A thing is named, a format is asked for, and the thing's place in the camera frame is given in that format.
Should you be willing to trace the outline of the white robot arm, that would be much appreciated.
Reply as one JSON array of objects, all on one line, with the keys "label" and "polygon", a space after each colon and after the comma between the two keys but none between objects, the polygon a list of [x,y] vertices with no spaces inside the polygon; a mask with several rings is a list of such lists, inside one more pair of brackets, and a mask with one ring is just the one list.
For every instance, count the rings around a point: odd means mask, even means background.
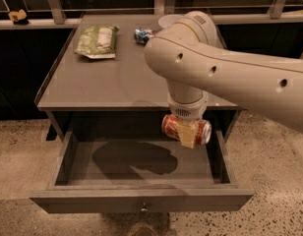
[{"label": "white robot arm", "polygon": [[196,143],[210,93],[303,134],[303,59],[226,50],[200,11],[159,31],[144,55],[167,81],[174,131],[186,148]]}]

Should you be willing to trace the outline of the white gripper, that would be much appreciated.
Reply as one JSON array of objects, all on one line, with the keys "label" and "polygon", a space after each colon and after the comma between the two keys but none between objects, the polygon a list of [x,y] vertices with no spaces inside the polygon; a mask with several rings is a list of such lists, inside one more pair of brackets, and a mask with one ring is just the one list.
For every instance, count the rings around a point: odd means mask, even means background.
[{"label": "white gripper", "polygon": [[202,93],[200,99],[191,103],[180,103],[174,100],[171,95],[168,96],[171,113],[181,119],[176,124],[176,131],[183,147],[193,148],[195,146],[199,125],[194,120],[203,118],[203,114],[207,110],[208,100],[209,96],[206,92]]}]

